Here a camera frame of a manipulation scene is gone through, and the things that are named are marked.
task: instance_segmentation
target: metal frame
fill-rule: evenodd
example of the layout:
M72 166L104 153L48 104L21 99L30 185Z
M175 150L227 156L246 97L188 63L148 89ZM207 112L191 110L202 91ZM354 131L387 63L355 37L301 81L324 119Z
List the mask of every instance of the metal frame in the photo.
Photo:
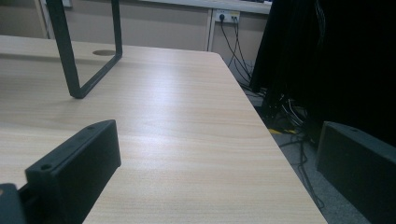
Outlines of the metal frame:
M69 89L71 96L77 99L83 99L122 57L119 0L111 0L116 54L82 87L79 85L75 56L72 48L69 29L67 27L66 16L64 14L64 4L62 3L62 0L48 0L47 7L52 23L52 29L55 34L59 55L61 56L62 67L64 68L64 76L66 78L67 88Z

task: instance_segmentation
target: wooden desk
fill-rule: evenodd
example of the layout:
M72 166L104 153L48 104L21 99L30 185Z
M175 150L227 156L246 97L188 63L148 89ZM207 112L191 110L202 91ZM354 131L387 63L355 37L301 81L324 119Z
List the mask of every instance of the wooden desk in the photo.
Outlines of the wooden desk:
M82 82L109 45L75 43ZM122 166L85 223L325 223L219 55L124 47L83 100L55 42L0 36L0 183L92 123L115 119Z

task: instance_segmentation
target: dark gray metal frame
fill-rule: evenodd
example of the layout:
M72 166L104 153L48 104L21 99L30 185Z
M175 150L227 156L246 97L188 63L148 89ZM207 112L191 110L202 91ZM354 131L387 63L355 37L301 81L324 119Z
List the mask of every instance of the dark gray metal frame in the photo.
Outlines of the dark gray metal frame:
M70 95L77 99L83 99L122 57L119 0L111 0L116 54L82 87L79 86L78 71L62 0L47 0L47 7Z

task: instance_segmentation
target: desk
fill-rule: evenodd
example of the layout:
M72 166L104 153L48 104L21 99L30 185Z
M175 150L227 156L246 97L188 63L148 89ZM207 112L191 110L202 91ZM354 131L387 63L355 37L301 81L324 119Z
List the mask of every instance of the desk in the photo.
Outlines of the desk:
M112 48L74 43L83 81ZM325 223L219 55L123 50L76 100L54 41L0 36L0 183L20 188L33 162L115 119L122 165L85 223Z

